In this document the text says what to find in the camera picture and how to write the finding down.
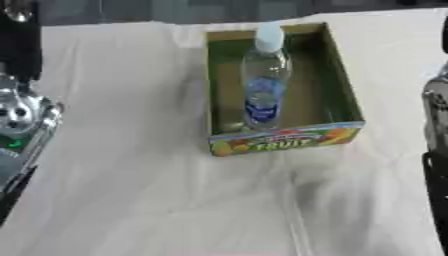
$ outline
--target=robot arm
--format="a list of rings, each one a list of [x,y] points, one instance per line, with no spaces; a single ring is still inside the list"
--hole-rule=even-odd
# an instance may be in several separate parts
[[[448,18],[442,34],[448,53]],[[423,155],[429,201],[445,255],[448,255],[448,63],[423,91],[428,152]]]

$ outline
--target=plastic water bottle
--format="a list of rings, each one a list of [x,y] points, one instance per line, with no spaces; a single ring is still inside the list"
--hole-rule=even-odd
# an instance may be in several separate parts
[[[244,121],[254,130],[278,126],[283,94],[291,75],[291,60],[283,50],[285,34],[276,23],[261,25],[255,47],[244,56]]]

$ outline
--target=water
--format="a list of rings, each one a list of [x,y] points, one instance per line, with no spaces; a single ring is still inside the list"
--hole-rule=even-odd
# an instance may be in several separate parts
[[[282,49],[273,53],[253,49],[245,55],[241,72],[246,126],[254,130],[277,128],[291,60]]]

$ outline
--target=colorful box label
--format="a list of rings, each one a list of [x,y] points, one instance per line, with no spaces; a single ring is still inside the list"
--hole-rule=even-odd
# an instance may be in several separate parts
[[[300,129],[280,130],[233,139],[211,139],[210,146],[213,155],[229,156],[249,152],[343,144],[349,142],[359,129],[356,127],[307,131]]]

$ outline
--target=fruit box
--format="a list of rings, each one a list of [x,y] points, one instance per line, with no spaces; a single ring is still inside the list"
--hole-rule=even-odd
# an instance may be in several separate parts
[[[255,31],[206,34],[207,132],[211,153],[228,156],[351,141],[364,118],[326,23],[283,26],[293,73],[278,129],[244,126],[240,65]]]

